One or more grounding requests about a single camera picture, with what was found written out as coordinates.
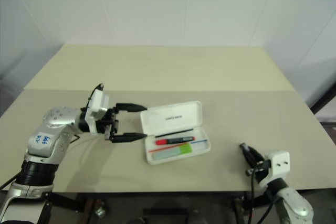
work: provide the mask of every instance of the black pen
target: black pen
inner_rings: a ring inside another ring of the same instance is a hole
[[[185,137],[178,137],[178,138],[170,138],[170,139],[160,139],[156,140],[155,143],[157,145],[163,145],[163,144],[179,144],[184,142],[189,142],[195,140],[194,136],[185,136]]]

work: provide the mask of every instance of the wire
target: wire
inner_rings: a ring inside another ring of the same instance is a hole
[[[258,221],[258,224],[261,224],[261,223],[264,221],[264,219],[267,217],[267,215],[269,214],[269,212],[272,210],[272,207],[273,207],[275,201],[276,201],[275,199],[273,199],[273,200],[271,201],[271,203],[269,204],[269,206],[268,206],[266,212],[264,213],[264,215],[263,215],[263,216],[260,218],[260,220]]]
[[[15,174],[14,177],[12,177],[10,180],[8,180],[8,181],[5,182],[3,185],[1,185],[1,186],[0,186],[0,191],[2,191],[6,186],[8,186],[11,182],[13,182],[13,181],[17,178],[18,175],[19,175],[19,173],[18,173],[18,174]]]
[[[253,207],[254,207],[254,175],[258,168],[259,166],[254,167],[252,175],[251,175],[251,204],[250,204],[250,212],[248,216],[248,224],[251,224],[252,222],[252,214],[253,214]]]
[[[75,141],[77,141],[77,140],[79,140],[80,139],[80,136],[79,135],[74,135],[76,138],[74,139],[74,140],[72,140],[71,142],[70,142],[70,144],[72,144],[73,142],[75,142]]]
[[[188,130],[184,130],[184,131],[177,131],[177,132],[172,132],[172,133],[168,133],[168,134],[163,134],[163,135],[159,135],[159,136],[155,136],[155,137],[163,137],[163,136],[169,136],[169,135],[173,135],[176,133],[183,133],[183,132],[187,132],[187,131],[193,131],[194,129],[188,129]]]

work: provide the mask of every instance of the green eraser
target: green eraser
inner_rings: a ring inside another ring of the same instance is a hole
[[[190,144],[184,144],[179,146],[180,150],[181,150],[181,154],[186,154],[186,153],[190,153],[193,150],[191,149],[191,145]]]

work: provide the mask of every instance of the beige table surface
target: beige table surface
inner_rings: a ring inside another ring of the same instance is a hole
[[[127,73],[125,63],[134,71]],[[194,74],[199,71],[202,76]],[[184,79],[176,77],[183,72]],[[0,180],[19,170],[28,138],[47,110],[84,106],[101,81],[111,106],[201,101],[212,150],[153,166],[145,160],[143,140],[112,144],[86,133],[59,166],[55,191],[250,190],[242,142],[263,154],[289,151],[287,183],[293,188],[336,187],[334,143],[261,48],[63,47],[0,118]],[[118,117],[120,133],[141,131],[138,113]]]

